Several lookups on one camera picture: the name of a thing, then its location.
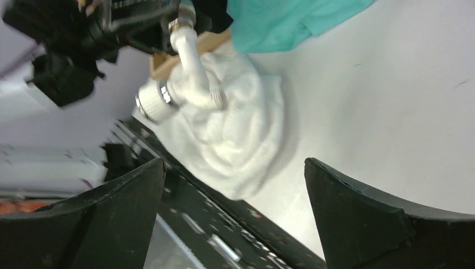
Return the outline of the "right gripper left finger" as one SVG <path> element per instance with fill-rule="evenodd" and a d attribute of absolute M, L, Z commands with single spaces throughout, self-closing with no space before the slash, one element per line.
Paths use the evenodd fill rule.
<path fill-rule="evenodd" d="M 164 188 L 153 159 L 77 196 L 1 216 L 2 268 L 142 268 Z"/>

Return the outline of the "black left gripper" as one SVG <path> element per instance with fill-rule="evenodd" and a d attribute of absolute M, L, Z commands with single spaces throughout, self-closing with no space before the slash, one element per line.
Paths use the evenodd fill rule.
<path fill-rule="evenodd" d="M 62 54 L 103 56 L 125 46 L 147 54 L 169 44 L 163 26 L 179 1 L 100 1 L 91 13 L 77 1 L 5 1 L 3 22 Z"/>

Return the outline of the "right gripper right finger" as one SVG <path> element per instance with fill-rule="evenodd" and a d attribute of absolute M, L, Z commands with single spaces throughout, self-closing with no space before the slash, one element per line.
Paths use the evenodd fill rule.
<path fill-rule="evenodd" d="M 304 176 L 328 268 L 473 268 L 474 216 L 421 205 L 315 158 Z"/>

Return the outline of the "white plastic water faucet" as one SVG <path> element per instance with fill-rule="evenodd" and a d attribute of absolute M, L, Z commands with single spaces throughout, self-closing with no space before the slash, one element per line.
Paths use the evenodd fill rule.
<path fill-rule="evenodd" d="M 150 122 L 160 123 L 186 104 L 207 111 L 225 109 L 227 98 L 223 89 L 203 63 L 202 66 L 203 76 L 186 74 L 180 63 L 174 67 L 168 79 L 157 81 L 150 78 L 135 96 L 139 114 Z"/>

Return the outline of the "silver metal pipe fitting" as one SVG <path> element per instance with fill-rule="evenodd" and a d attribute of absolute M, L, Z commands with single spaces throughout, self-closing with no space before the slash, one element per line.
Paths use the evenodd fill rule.
<path fill-rule="evenodd" d="M 176 16 L 168 24 L 168 30 L 172 34 L 183 27 L 193 29 L 196 24 L 196 10 L 190 0 L 181 0 L 178 5 Z"/>

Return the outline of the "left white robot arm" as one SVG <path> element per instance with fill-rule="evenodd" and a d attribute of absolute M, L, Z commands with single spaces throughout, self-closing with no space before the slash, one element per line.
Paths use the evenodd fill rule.
<path fill-rule="evenodd" d="M 6 1 L 2 21 L 44 47 L 27 83 L 62 108 L 92 94 L 105 76 L 98 61 L 115 63 L 124 47 L 164 51 L 163 24 L 178 8 L 179 1 Z"/>

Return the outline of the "wooden clothes rack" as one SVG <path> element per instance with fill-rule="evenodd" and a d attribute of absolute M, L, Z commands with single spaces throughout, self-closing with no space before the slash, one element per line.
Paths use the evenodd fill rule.
<path fill-rule="evenodd" d="M 150 77 L 157 81 L 166 80 L 178 64 L 182 64 L 188 75 L 203 76 L 204 68 L 199 55 L 211 52 L 231 38 L 227 29 L 221 33 L 205 32 L 200 35 L 191 27 L 179 27 L 172 31 L 170 41 L 177 55 L 155 53 L 150 57 Z"/>

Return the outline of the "black t-shirt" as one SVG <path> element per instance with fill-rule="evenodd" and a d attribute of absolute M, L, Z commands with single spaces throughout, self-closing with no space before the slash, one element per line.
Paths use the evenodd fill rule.
<path fill-rule="evenodd" d="M 227 12 L 228 0 L 192 0 L 196 12 L 195 30 L 198 35 L 204 32 L 222 33 L 233 23 Z"/>

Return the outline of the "white terry towel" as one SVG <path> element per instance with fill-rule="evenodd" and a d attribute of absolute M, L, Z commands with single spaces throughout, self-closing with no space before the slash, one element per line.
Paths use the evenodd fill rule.
<path fill-rule="evenodd" d="M 186 104 L 147 126 L 197 179 L 243 200 L 262 188 L 282 145 L 282 79 L 259 74 L 240 52 L 208 52 L 201 60 L 211 84 L 227 95 L 228 107 L 211 112 Z"/>

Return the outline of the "teal t-shirt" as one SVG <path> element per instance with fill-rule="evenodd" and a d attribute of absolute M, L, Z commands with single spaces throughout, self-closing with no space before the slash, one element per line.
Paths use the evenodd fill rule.
<path fill-rule="evenodd" d="M 373 0 L 228 1 L 231 38 L 244 53 L 286 52 L 358 15 Z"/>

